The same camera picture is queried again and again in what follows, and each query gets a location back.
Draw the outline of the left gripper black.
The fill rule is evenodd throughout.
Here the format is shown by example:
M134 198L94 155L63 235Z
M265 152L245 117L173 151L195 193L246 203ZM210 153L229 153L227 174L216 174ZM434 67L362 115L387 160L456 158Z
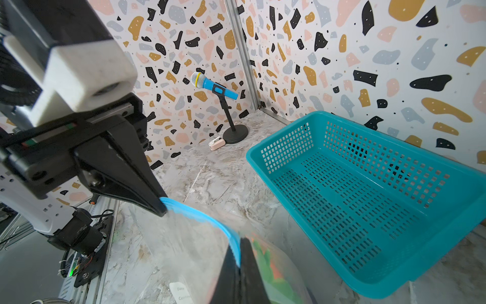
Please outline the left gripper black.
M17 134L1 134L1 164L42 200L74 177L92 193L159 217L167 194L146 160L147 118L134 94Z

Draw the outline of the green toy leaf vegetable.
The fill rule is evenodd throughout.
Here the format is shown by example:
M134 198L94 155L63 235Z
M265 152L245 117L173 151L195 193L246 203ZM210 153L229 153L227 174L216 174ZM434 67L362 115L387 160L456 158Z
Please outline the green toy leaf vegetable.
M259 273L270 303L304 303L277 263L277 254L256 239L252 240Z

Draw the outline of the small pink white device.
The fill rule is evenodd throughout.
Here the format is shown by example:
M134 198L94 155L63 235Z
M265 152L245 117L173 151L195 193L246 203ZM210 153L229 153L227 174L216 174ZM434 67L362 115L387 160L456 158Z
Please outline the small pink white device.
M208 146L210 147L210 150L211 151L215 151L215 150L218 150L220 149L221 147L225 146L226 145L226 141L224 140L224 138L222 137L217 137L217 138L214 138L212 139Z

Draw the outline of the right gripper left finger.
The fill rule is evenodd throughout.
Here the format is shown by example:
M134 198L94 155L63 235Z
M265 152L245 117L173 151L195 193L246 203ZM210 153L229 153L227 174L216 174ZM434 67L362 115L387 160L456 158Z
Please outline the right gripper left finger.
M240 303L240 270L228 246L210 304Z

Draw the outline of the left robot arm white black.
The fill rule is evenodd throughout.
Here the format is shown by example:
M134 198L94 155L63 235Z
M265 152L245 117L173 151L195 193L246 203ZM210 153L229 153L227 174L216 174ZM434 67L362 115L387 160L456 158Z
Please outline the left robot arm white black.
M143 103L134 94L16 134L1 133L1 202L24 216L50 244L83 255L106 235L94 216L50 197L74 177L93 194L127 201L157 216L165 192L145 156Z

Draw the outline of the aluminium rail frame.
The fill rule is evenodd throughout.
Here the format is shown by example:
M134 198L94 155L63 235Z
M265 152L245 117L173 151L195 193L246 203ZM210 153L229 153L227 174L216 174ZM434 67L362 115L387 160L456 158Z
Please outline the aluminium rail frame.
M100 197L82 208L95 216L100 247L83 255L59 250L19 214L1 222L1 303L101 303L119 202Z

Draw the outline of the blue microphone on stand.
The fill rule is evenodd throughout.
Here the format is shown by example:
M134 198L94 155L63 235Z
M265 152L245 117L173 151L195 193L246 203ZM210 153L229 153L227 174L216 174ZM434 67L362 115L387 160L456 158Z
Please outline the blue microphone on stand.
M228 119L230 124L230 127L223 134L223 140L227 144L236 144L244 140L248 136L249 130L245 125L234 124L227 103L227 98L230 98L231 100L237 100L238 94L234 91L227 89L217 82L209 80L205 76L205 74L201 72L195 72L191 75L191 83L196 88L211 91L215 96L218 97L220 106L225 112L226 118Z

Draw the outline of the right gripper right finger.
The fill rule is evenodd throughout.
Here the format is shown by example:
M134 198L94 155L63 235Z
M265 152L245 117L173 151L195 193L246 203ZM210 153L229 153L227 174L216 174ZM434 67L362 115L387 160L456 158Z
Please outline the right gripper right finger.
M248 238L240 241L240 303L270 304L265 285Z

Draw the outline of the orange toy carrot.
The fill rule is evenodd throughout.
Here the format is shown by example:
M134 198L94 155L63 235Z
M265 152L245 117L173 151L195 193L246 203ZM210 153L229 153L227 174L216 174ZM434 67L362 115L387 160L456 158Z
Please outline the orange toy carrot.
M278 267L276 266L276 264L272 259L270 260L269 266L271 272L269 283L277 289L282 289L283 283L286 281L281 271L278 269Z

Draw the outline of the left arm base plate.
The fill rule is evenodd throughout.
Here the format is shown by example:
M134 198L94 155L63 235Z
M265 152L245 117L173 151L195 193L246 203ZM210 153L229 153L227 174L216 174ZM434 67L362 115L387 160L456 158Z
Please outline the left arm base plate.
M74 286L78 288L103 272L114 210L107 209L102 214L90 216L77 212L74 219L80 223L80 233L75 236L73 245L65 250L59 262L59 274L74 278Z

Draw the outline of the clear zip top bag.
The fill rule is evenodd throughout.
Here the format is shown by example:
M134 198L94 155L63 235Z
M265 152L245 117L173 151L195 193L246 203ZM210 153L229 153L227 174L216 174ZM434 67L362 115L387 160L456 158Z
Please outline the clear zip top bag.
M177 303L210 303L228 246L240 270L242 238L275 250L283 275L304 303L314 303L295 264L248 220L211 206L185 206L168 198L162 202L168 209L162 217L134 206L129 210Z

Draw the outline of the teal plastic basket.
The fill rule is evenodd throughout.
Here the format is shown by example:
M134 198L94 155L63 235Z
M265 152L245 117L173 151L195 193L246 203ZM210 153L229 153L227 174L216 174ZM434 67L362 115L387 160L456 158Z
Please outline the teal plastic basket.
M485 174L327 113L308 114L246 158L355 292L382 299L485 219Z

